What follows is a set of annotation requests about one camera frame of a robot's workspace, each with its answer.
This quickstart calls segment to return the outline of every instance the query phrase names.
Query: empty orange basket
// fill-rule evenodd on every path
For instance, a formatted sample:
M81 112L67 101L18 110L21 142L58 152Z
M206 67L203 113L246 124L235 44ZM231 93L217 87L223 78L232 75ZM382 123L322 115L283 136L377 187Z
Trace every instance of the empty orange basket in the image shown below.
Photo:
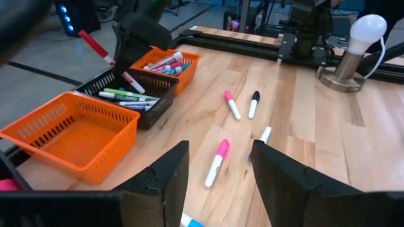
M132 65L131 68L150 72L150 71L144 70L143 67L145 67L149 63L156 63L168 56L175 54L176 52L178 52L178 50L164 51L164 50L160 50L157 47L153 47L153 50L149 51L149 53L147 53L141 59L136 61ZM180 75L169 76L164 73L152 72L152 73L160 75L160 76L166 76L166 77L170 77L170 78L179 80L177 88L175 89L175 96L178 96L187 87L187 85L194 79L199 58L201 58L201 56L199 56L198 54L190 54L187 52L181 52L181 54L182 54L181 63L182 64L191 63L191 65L186 70L184 70L184 72L182 72Z
M100 184L136 142L138 112L65 92L3 128L0 137L48 164Z

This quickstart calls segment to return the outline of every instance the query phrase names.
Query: plastic basket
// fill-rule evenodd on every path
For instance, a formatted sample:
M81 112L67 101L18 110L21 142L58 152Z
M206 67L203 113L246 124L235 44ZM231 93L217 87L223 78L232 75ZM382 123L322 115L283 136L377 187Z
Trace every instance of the plastic basket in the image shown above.
M147 70L144 70L143 67L145 67L148 63L155 63L158 62L170 55L175 54L178 52L178 50L160 50L159 48L153 47L153 50L149 51L146 55L144 55L141 59L136 61L133 65L133 69L141 70L144 72L150 72ZM179 80L179 84L177 85L177 88L175 89L175 96L178 96L185 88L186 86L194 79L195 77L195 72L196 72L196 67L198 66L198 61L201 56L198 54L190 54L186 52L181 52L183 59L181 60L182 64L187 64L191 63L191 65L180 75L178 76L169 76L163 73L154 73L159 76L165 76L168 78L174 78Z
M3 128L0 137L99 184L136 142L138 112L65 92Z
M158 102L149 109L149 111L140 113L138 127L140 129L148 130L171 106L174 100L174 91L178 84L178 80L164 78L149 72L134 69L130 69L127 72L146 90L145 95L160 98ZM126 91L137 93L137 91L126 82L122 76L116 76L110 69L87 81L75 90L108 101L108 99L102 98L98 95L98 93L103 91L104 88L124 88Z

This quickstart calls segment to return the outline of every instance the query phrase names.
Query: wooden tabletop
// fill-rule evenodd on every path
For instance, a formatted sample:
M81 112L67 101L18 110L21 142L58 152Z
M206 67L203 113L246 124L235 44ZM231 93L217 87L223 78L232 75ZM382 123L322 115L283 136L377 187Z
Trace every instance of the wooden tabletop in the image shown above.
M269 42L269 38L196 28ZM266 126L268 144L292 158L360 190L404 190L404 87L368 80L358 93L323 86L315 70L244 55L183 45L202 56L194 81L138 141L104 183L91 186L29 159L18 167L37 190L108 190L140 172L181 140L190 141L184 211L206 226L269 226L247 157ZM223 92L241 112L233 118ZM261 99L247 118L252 94ZM204 186L220 141L230 153L214 186Z

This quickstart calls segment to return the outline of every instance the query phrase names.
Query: pink object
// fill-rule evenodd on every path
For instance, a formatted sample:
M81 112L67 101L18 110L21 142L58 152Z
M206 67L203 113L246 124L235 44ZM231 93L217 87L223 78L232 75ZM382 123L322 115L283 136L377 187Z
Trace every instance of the pink object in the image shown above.
M229 153L230 143L227 139L224 139L217 149L216 155L220 155L223 159L226 158L227 154Z
M225 91L225 98L227 101L233 100L233 96L229 91Z
M174 62L174 63L169 64L169 65L160 66L160 67L158 67L156 69L153 69L152 71L161 73L161 72L164 72L164 71L175 69L176 67L179 67L179 66L182 66L182 64L181 64L181 62L177 61L177 62Z
M0 180L0 191L17 191L20 188L14 183L12 179Z

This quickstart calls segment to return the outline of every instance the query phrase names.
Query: light bulb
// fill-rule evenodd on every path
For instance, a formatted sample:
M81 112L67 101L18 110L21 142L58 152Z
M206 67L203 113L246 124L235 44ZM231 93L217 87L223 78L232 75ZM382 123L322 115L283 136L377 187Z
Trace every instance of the light bulb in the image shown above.
M386 20L379 15L359 18L351 27L348 51L352 54L364 55L366 50L386 33L386 29Z

